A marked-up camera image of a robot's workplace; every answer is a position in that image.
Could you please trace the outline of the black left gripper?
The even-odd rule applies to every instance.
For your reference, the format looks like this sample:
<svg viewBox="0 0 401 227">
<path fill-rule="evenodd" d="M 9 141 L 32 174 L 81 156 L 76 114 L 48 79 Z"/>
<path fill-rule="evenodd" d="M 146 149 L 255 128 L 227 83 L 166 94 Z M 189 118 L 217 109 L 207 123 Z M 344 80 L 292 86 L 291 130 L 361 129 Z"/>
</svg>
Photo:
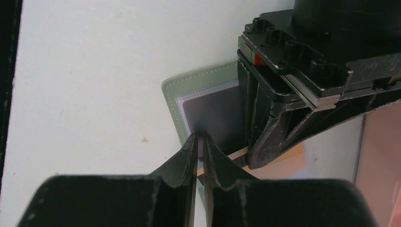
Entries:
<svg viewBox="0 0 401 227">
<path fill-rule="evenodd" d="M 237 74 L 248 166 L 267 165 L 304 140 L 399 98 L 401 43 L 367 33 L 305 27 L 293 10 L 263 13 L 238 38 Z M 256 101 L 259 82 L 283 102 Z"/>
</svg>

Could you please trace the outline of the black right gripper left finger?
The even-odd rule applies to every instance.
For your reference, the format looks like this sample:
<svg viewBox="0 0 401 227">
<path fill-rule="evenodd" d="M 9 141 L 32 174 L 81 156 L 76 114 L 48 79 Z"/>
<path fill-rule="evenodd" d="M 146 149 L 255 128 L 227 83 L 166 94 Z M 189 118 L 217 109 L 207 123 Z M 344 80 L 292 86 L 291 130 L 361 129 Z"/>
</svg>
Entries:
<svg viewBox="0 0 401 227">
<path fill-rule="evenodd" d="M 21 227 L 191 227 L 198 134 L 148 175 L 55 175 L 30 201 Z"/>
</svg>

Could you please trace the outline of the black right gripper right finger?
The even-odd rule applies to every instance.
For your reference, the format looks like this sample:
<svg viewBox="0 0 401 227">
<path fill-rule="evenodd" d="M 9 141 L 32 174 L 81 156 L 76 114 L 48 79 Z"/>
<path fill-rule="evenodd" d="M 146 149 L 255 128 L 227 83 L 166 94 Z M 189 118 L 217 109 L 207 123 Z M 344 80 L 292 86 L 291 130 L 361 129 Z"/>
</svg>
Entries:
<svg viewBox="0 0 401 227">
<path fill-rule="evenodd" d="M 360 191 L 339 179 L 261 180 L 203 133 L 209 227 L 375 227 Z"/>
</svg>

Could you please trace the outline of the gold striped credit card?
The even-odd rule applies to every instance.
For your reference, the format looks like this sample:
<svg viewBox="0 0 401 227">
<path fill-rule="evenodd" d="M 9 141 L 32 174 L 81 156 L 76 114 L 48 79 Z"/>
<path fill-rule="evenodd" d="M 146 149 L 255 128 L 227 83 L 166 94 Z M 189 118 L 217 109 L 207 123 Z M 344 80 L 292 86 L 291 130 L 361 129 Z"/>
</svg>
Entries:
<svg viewBox="0 0 401 227">
<path fill-rule="evenodd" d="M 296 145 L 266 166 L 256 169 L 250 169 L 246 164 L 244 159 L 246 155 L 247 147 L 228 155 L 228 157 L 243 170 L 259 179 L 290 178 L 304 171 L 306 168 L 302 144 Z"/>
</svg>

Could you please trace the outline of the pink oval tray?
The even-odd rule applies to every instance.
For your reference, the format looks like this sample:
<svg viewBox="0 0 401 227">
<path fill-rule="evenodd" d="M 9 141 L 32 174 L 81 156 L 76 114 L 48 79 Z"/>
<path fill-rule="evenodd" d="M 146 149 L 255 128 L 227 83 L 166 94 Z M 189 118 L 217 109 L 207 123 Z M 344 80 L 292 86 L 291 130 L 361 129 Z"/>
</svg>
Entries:
<svg viewBox="0 0 401 227">
<path fill-rule="evenodd" d="M 401 105 L 366 117 L 356 186 L 380 227 L 401 225 Z"/>
</svg>

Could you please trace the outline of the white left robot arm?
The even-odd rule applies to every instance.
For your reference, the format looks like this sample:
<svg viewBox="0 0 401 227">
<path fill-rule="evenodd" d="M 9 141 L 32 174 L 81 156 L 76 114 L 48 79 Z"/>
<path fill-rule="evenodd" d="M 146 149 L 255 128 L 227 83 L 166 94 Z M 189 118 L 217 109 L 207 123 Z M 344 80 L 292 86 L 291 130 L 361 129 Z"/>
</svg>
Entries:
<svg viewBox="0 0 401 227">
<path fill-rule="evenodd" d="M 398 0 L 297 0 L 238 38 L 250 169 L 401 100 Z"/>
</svg>

